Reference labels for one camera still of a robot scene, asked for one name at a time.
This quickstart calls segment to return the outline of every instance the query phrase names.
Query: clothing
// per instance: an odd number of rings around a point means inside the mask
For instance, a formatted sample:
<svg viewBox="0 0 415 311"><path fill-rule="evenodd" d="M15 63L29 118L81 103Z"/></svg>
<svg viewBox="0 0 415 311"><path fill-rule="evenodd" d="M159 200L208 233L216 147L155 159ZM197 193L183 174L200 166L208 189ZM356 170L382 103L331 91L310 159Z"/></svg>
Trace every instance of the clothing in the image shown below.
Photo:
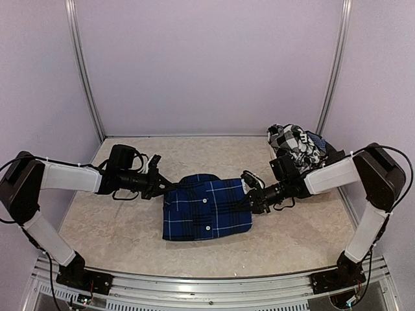
<svg viewBox="0 0 415 311"><path fill-rule="evenodd" d="M300 173L320 167L326 157L326 141L298 125L273 125L268 129L268 143L277 157L287 152Z"/></svg>
<svg viewBox="0 0 415 311"><path fill-rule="evenodd" d="M221 180L211 174L184 177L176 189L164 195L163 239L209 240L252 227L249 203L244 200L241 178Z"/></svg>

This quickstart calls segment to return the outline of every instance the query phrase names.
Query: white wall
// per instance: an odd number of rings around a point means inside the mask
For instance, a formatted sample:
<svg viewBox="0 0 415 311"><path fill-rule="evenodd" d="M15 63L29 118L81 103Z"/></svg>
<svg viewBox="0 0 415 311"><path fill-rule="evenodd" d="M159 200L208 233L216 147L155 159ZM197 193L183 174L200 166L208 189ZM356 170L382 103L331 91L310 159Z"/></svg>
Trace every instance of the white wall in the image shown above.
<svg viewBox="0 0 415 311"><path fill-rule="evenodd" d="M394 146L407 153L415 164L414 111L415 2L354 1L342 69L324 136L349 151L374 141ZM404 161L399 162L408 169ZM361 216L362 187L356 185L346 190ZM415 305L414 236L412 189L396 208L378 247L385 256L404 310L413 310Z"/></svg>
<svg viewBox="0 0 415 311"><path fill-rule="evenodd" d="M0 1L0 163L20 150L89 162L99 142L82 92L64 1ZM72 192L45 191L58 227ZM0 217L10 219L3 206ZM38 252L16 225L0 224L0 310L15 311Z"/></svg>
<svg viewBox="0 0 415 311"><path fill-rule="evenodd" d="M78 22L108 135L314 129L342 0L82 0Z"/></svg>

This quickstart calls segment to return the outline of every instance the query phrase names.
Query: robotic arm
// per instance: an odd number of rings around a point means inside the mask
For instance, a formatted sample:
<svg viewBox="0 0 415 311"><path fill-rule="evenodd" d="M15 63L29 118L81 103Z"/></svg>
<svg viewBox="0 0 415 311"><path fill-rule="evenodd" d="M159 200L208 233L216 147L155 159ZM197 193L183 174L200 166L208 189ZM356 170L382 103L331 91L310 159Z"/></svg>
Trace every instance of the robotic arm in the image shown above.
<svg viewBox="0 0 415 311"><path fill-rule="evenodd" d="M406 182L403 169L378 144L329 166L300 174L289 155L270 162L279 183L262 189L249 176L254 188L247 194L253 213L270 212L269 206L286 198L307 198L329 189L361 181L366 191L366 209L361 222L337 260L335 270L311 275L315 294L339 290L366 281L362 262L385 231L390 213Z"/></svg>
<svg viewBox="0 0 415 311"><path fill-rule="evenodd" d="M20 152L0 181L0 201L29 240L59 263L57 283L108 295L113 277L85 269L85 260L69 246L45 219L38 205L43 189L65 189L111 194L119 189L141 192L149 200L170 191L172 183L159 174L161 157L154 155L142 168L132 170L135 148L115 145L110 158L99 167L70 165Z"/></svg>

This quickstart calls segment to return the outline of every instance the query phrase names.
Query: vertical metal post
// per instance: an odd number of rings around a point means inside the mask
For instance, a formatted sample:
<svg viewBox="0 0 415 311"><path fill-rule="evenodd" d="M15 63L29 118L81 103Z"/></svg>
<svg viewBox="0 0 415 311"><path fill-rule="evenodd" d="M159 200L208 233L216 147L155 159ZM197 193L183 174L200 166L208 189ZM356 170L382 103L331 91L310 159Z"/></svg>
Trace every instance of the vertical metal post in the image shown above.
<svg viewBox="0 0 415 311"><path fill-rule="evenodd" d="M69 22L69 29L71 32L71 39L73 44L73 49L75 51L75 60L77 61L79 76L84 87L84 92L86 100L88 103L89 112L92 116L93 125L95 131L97 132L99 141L102 143L106 138L104 128L102 126L101 118L99 117L97 105L92 95L91 84L88 78L88 72L86 70L86 64L84 55L82 52L82 44L80 40L79 27L77 21L77 11L75 8L75 0L65 0L66 4L66 14Z"/></svg>
<svg viewBox="0 0 415 311"><path fill-rule="evenodd" d="M338 74L340 73L340 66L342 63L343 52L344 52L344 48L346 45L346 37L347 37L349 22L350 22L351 1L352 0L343 0L343 9L342 9L342 16L340 19L340 27L338 30L335 58L333 61L333 65L331 67L329 85L326 90L323 108L320 113L320 117L318 119L318 124L317 124L317 129L316 129L316 133L318 135L322 134L324 130L324 126L326 125L331 102L333 100L333 95L334 95L336 84L337 84Z"/></svg>

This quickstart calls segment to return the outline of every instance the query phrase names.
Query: blue plaid shirt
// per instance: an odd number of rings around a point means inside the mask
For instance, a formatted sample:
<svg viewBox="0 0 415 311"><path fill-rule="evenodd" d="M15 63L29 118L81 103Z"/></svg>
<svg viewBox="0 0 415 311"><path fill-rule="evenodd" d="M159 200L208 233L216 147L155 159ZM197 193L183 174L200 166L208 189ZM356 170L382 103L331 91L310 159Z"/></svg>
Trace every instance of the blue plaid shirt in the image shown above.
<svg viewBox="0 0 415 311"><path fill-rule="evenodd" d="M172 241L209 240L252 227L248 200L242 180L210 174L184 177L177 188L164 195L163 239Z"/></svg>

